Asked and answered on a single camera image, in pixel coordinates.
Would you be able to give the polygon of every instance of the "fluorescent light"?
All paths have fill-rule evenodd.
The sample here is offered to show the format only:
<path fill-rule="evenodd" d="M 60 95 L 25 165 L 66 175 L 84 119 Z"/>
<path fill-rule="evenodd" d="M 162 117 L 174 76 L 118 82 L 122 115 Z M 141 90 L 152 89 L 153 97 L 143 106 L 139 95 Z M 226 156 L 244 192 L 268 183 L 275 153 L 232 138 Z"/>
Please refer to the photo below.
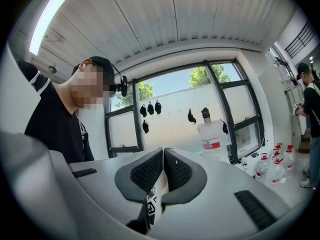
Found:
<path fill-rule="evenodd" d="M 46 4 L 35 26 L 30 42 L 29 52 L 33 53 L 34 55 L 38 55 L 42 39 L 44 38 L 47 28 L 65 1 L 66 0 L 49 0 L 49 2 Z"/>

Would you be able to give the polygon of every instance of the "green foliage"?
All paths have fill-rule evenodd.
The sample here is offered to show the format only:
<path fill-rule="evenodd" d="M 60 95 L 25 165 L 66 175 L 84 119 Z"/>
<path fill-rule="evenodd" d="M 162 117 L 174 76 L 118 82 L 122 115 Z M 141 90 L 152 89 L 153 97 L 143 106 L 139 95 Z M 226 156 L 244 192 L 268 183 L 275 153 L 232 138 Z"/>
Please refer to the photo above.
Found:
<path fill-rule="evenodd" d="M 212 65 L 212 70 L 220 84 L 231 81 L 230 76 L 224 73 L 225 66 L 223 64 Z M 211 83 L 204 66 L 199 66 L 190 73 L 189 83 L 192 87 L 204 86 Z"/>
<path fill-rule="evenodd" d="M 139 99 L 140 101 L 146 100 L 151 98 L 154 95 L 154 85 L 153 84 L 147 84 L 145 82 L 139 82 L 138 83 L 138 89 L 139 89 Z M 132 90 L 132 85 L 130 85 L 128 87 L 128 91 L 125 97 L 123 97 L 121 95 L 120 92 L 117 92 L 115 94 L 115 97 L 119 100 L 121 100 L 120 102 L 118 102 L 117 104 L 115 104 L 115 106 L 117 108 L 120 107 L 127 107 L 130 105 L 134 104 L 134 95 L 133 95 L 133 90 Z"/>

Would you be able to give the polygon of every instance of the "person in black cap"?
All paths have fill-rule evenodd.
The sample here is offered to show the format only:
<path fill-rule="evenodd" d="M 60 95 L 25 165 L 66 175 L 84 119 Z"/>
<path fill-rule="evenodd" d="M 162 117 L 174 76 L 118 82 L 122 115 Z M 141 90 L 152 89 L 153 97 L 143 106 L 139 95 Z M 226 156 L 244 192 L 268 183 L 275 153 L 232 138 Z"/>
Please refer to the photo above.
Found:
<path fill-rule="evenodd" d="M 41 97 L 25 134 L 40 140 L 49 150 L 61 152 L 68 164 L 93 161 L 88 133 L 76 111 L 102 102 L 104 93 L 114 87 L 110 61 L 98 56 L 85 59 L 61 84 L 51 82 L 27 61 L 17 60 L 17 64 Z"/>
<path fill-rule="evenodd" d="M 305 63 L 297 67 L 296 79 L 301 79 L 306 85 L 304 90 L 303 109 L 298 109 L 296 115 L 310 117 L 311 140 L 309 169 L 303 172 L 309 177 L 301 182 L 301 187 L 316 187 L 320 174 L 320 82 L 315 80 L 311 70 Z"/>

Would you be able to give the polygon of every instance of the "neck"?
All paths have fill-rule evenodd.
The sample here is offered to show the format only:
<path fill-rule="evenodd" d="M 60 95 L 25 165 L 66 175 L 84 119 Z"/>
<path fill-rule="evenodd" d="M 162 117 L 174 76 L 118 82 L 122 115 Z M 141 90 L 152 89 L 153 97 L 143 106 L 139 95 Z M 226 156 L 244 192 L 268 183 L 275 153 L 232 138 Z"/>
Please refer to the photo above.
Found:
<path fill-rule="evenodd" d="M 75 102 L 72 98 L 70 84 L 68 84 L 68 82 L 64 82 L 61 84 L 53 83 L 53 87 L 56 90 L 66 110 L 68 110 L 68 112 L 73 115 L 78 107 L 75 105 Z"/>
<path fill-rule="evenodd" d="M 306 84 L 306 85 L 310 84 L 310 83 L 313 82 L 314 80 L 315 80 L 315 78 L 314 78 L 314 76 L 311 74 L 311 75 L 309 76 L 308 80 L 307 80 L 307 84 Z"/>

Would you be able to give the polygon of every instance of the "black cap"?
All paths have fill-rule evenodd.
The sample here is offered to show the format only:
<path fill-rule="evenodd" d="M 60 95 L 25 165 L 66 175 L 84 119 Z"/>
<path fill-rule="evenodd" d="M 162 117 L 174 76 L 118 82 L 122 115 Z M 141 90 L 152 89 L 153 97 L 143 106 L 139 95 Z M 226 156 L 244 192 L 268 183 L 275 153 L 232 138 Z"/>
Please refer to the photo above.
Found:
<path fill-rule="evenodd" d="M 296 75 L 296 79 L 297 80 L 301 79 L 300 75 L 302 73 L 308 73 L 309 74 L 311 72 L 309 67 L 308 67 L 308 65 L 305 64 L 305 63 L 300 63 L 296 69 L 298 70 L 298 74 Z"/>
<path fill-rule="evenodd" d="M 114 68 L 113 68 L 111 62 L 108 59 L 106 59 L 104 57 L 100 57 L 100 56 L 93 56 L 93 57 L 90 57 L 89 59 L 92 60 L 93 64 L 98 65 L 98 66 L 102 66 L 103 72 L 106 73 L 106 75 L 109 78 L 110 85 L 114 85 L 115 71 L 114 71 Z M 77 66 L 75 66 L 73 68 L 71 75 L 73 75 L 78 70 L 79 65 L 80 64 L 78 64 Z"/>

